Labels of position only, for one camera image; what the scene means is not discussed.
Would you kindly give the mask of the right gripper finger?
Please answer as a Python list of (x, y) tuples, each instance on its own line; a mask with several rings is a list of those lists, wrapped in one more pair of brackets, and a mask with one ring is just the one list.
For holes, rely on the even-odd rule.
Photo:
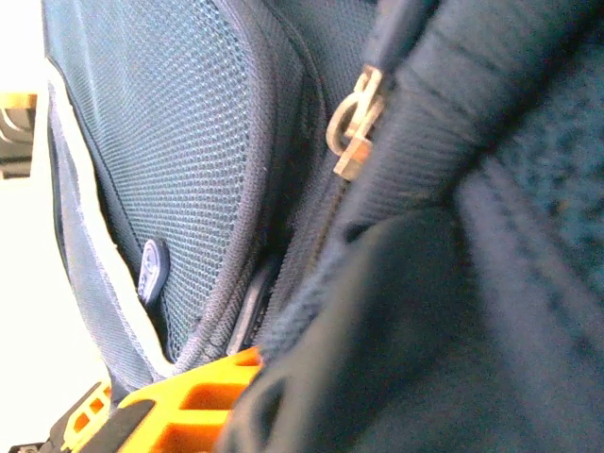
[(52, 452), (211, 452), (233, 406), (261, 369), (256, 347), (146, 386), (110, 408), (95, 383), (51, 428)]

